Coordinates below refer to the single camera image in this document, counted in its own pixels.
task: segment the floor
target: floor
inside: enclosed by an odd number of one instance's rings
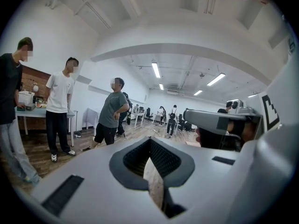
[[[158,122],[152,124],[151,120],[144,119],[143,126],[140,127],[140,121],[138,121],[136,129],[134,129],[134,124],[134,120],[131,125],[123,123],[127,140],[145,136],[161,138],[169,137],[169,135],[166,135],[166,125],[160,127],[158,125]],[[82,149],[91,144],[92,137],[93,129],[88,129],[81,132],[81,138],[74,138],[74,147],[72,147],[72,149],[77,153],[77,155],[80,155],[82,153]],[[34,166],[41,177],[45,177],[47,174],[64,165],[66,162],[73,158],[63,154],[61,150],[58,149],[59,151],[57,155],[57,162],[53,163],[50,157],[46,134],[42,133],[22,135],[22,140],[24,148],[26,150],[26,154],[29,157],[31,164]],[[126,139],[123,136],[116,137],[114,144],[117,145],[125,140]],[[172,140],[174,142],[180,143],[185,143],[186,141],[195,142],[195,133],[178,130],[177,135],[172,136]],[[105,146],[105,142],[103,141],[100,146]],[[13,186],[19,187],[28,193],[31,191],[33,186],[30,183],[23,182],[10,171],[8,164],[2,154],[0,154],[0,163],[7,172],[7,175]],[[153,201],[159,207],[161,207],[163,199],[163,180],[155,169],[155,166],[153,165],[151,160],[149,160],[146,164],[144,178],[149,181],[149,191]]]

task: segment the man in gray t-shirt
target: man in gray t-shirt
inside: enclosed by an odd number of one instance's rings
[[[108,95],[104,106],[101,110],[99,123],[96,128],[96,135],[91,146],[83,149],[83,151],[95,148],[105,139],[107,145],[114,143],[114,136],[118,127],[120,113],[129,109],[129,105],[125,95],[121,92],[125,82],[117,77],[112,80],[111,88],[113,93]]]

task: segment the black hair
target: black hair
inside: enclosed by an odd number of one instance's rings
[[[75,62],[77,62],[77,66],[79,66],[79,61],[78,61],[76,58],[74,58],[74,57],[70,57],[69,59],[67,59],[67,61],[66,61],[66,63],[65,63],[65,66],[67,65],[67,63],[68,63],[69,61],[75,61]]]
[[[23,46],[27,45],[29,51],[33,51],[33,43],[30,37],[25,37],[18,43],[18,50],[20,50]]]
[[[228,102],[226,103],[226,107],[228,108],[228,107],[232,106],[232,104],[233,104],[232,101],[228,101]]]
[[[125,82],[123,81],[123,79],[122,78],[120,78],[120,77],[117,77],[117,78],[115,78],[115,79],[118,79],[118,81],[120,82],[120,84],[121,84],[121,88],[123,88],[124,87],[124,85],[125,85]]]
[[[127,99],[129,99],[129,95],[128,95],[126,92],[123,92],[123,94],[125,95],[125,97],[126,97]]]

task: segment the white ceiling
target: white ceiling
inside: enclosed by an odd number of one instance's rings
[[[287,60],[287,33],[273,5],[264,5],[256,0],[59,0],[68,6],[74,15],[80,16],[99,34],[104,34],[111,27],[122,21],[135,19],[157,11],[186,11],[210,14],[224,20],[230,20],[247,29],[250,35],[265,46],[271,47],[277,59]],[[154,76],[151,61],[158,62],[165,86],[184,90],[190,95],[198,89],[205,92],[201,98],[222,102],[231,98],[244,98],[254,92],[265,89],[265,85],[250,75],[227,64],[213,60],[173,54],[147,54],[123,58],[141,75],[150,87],[158,87],[159,81]],[[212,87],[206,84],[220,72],[226,77]]]

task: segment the black t-shirt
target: black t-shirt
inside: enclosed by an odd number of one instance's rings
[[[217,111],[217,113],[224,113],[224,114],[228,114],[227,111],[225,109],[219,109]]]
[[[0,125],[15,119],[14,92],[20,90],[23,67],[13,60],[12,54],[0,56]]]

